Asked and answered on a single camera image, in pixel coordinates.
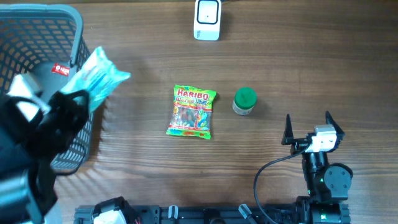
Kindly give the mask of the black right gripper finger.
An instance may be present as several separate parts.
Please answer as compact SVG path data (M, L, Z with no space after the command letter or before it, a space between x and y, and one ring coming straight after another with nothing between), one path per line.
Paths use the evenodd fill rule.
M334 129L336 130L337 133L341 133L342 132L342 129L337 124L337 122L333 119L333 117L332 117L332 115L330 114L329 111L326 111L326 113L325 113L325 120L326 120L326 124L331 124L334 127Z
M294 139L294 134L292 130L292 123L290 119L290 115L287 114L286 119L285 119L285 130L284 134L282 137L283 140L293 140Z

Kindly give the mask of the teal tissue packet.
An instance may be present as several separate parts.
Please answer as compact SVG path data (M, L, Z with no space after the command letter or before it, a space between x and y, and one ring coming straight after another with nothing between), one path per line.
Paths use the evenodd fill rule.
M80 70L60 90L62 93L73 93L85 90L89 93L89 112L97 107L121 84L131 77L129 72L120 71L110 61L102 47L94 49Z

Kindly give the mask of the green lidded white jar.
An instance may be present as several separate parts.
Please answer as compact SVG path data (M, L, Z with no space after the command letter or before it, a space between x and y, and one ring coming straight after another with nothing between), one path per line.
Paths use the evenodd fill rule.
M244 116L253 110L256 103L256 92L252 88L243 87L236 92L232 107L236 114Z

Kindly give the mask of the Haribo gummy candy bag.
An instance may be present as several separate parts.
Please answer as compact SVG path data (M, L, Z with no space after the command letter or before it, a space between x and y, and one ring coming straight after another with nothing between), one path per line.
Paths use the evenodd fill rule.
M214 90L175 85L173 113L166 134L211 139L210 119L215 96Z

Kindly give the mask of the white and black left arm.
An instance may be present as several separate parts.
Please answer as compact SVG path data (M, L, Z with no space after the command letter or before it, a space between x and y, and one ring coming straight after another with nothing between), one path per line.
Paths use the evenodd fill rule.
M55 179L74 174L89 147L76 141L95 100L113 86L75 76L47 102L29 75L1 97L1 223L48 223L57 207Z

